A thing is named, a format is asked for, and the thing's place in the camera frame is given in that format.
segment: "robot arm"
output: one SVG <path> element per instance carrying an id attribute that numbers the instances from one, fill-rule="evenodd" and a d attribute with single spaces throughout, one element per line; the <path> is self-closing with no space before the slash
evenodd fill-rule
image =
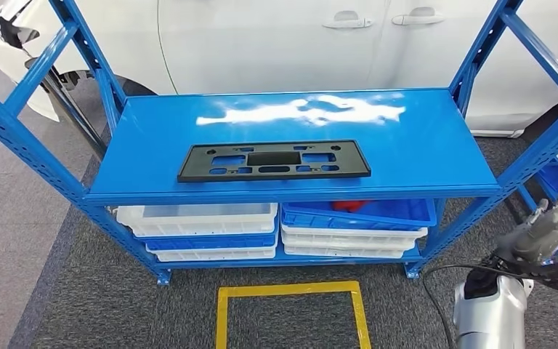
<path id="1" fill-rule="evenodd" d="M 489 270 L 471 270 L 456 287 L 453 320 L 460 349 L 525 347 L 524 314 L 533 280 L 558 289 L 558 263 L 542 265 L 558 250 L 558 199 L 549 210 L 548 205 L 541 201 L 523 224 L 500 239 L 481 263 Z"/>

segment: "yellow tape square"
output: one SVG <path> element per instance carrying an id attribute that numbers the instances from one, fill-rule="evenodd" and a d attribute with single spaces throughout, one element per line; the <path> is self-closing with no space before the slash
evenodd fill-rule
<path id="1" fill-rule="evenodd" d="M 220 287 L 217 299 L 217 339 L 216 348 L 227 348 L 227 300 L 230 297 L 285 296 L 289 294 L 312 294 L 330 292 L 349 292 L 356 320 L 358 342 L 362 349 L 370 349 L 369 331 L 363 296 L 358 281 L 316 282 L 311 284 L 288 284 L 267 286 Z"/>

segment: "stacked trays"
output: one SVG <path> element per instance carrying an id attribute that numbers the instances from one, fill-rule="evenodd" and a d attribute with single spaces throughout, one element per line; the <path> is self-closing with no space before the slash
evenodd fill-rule
<path id="1" fill-rule="evenodd" d="M 273 258 L 277 204 L 120 206 L 131 228 L 161 262 Z"/>
<path id="2" fill-rule="evenodd" d="M 370 201 L 357 212 L 330 202 L 283 204 L 281 239 L 286 254 L 401 258 L 437 224 L 433 200 Z"/>

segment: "black cable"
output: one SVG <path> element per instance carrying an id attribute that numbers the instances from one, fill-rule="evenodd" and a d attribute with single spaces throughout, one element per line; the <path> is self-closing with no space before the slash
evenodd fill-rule
<path id="1" fill-rule="evenodd" d="M 437 301 L 435 296 L 433 296 L 433 294 L 431 293 L 431 290 L 429 289 L 429 285 L 426 283 L 426 278 L 427 278 L 427 276 L 429 276 L 429 274 L 431 274 L 435 271 L 438 271 L 438 270 L 448 269 L 448 268 L 480 269 L 480 270 L 490 271 L 492 273 L 497 273 L 498 275 L 510 276 L 512 278 L 526 278 L 526 279 L 531 279 L 531 280 L 545 280 L 546 279 L 546 278 L 543 278 L 543 277 L 537 277 L 537 276 L 532 276 L 532 275 L 514 274 L 514 273 L 507 272 L 507 271 L 493 269 L 493 268 L 485 267 L 483 265 L 475 265 L 475 264 L 449 264 L 449 265 L 442 265 L 441 267 L 436 267 L 436 268 L 432 268 L 432 269 L 427 270 L 422 275 L 422 284 L 424 285 L 424 290 L 426 291 L 426 294 L 429 296 L 429 299 L 431 300 L 431 302 L 433 302 L 433 306 L 435 306 L 435 310 L 437 310 L 437 315 L 439 315 L 440 318 L 442 319 L 442 325 L 444 326 L 444 332 L 446 333 L 446 340 L 448 341 L 448 348 L 450 348 L 450 349 L 455 348 L 454 337 L 452 335 L 452 331 L 450 330 L 450 324 L 448 323 L 448 320 L 446 319 L 446 317 L 444 315 L 444 311 L 442 310 L 442 306 Z"/>

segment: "carpet floor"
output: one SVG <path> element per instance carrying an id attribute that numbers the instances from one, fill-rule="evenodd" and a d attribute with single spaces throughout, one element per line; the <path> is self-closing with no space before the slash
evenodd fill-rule
<path id="1" fill-rule="evenodd" d="M 498 174 L 523 140 L 480 139 Z M 91 164 L 87 178 L 97 171 Z M 446 224 L 469 199 L 450 200 Z M 511 197 L 432 264 L 477 262 L 525 214 Z M 446 348 L 442 324 L 421 280 L 400 265 L 175 270 L 171 285 L 155 279 L 80 212 L 71 209 L 44 273 L 10 343 L 13 348 L 212 348 L 221 286 L 360 282 L 374 348 Z M 442 270 L 432 289 L 450 317 L 453 288 L 466 270 Z M 528 348 L 558 348 L 558 292 L 537 286 L 525 316 Z M 229 302 L 230 348 L 355 348 L 348 294 L 252 297 Z"/>

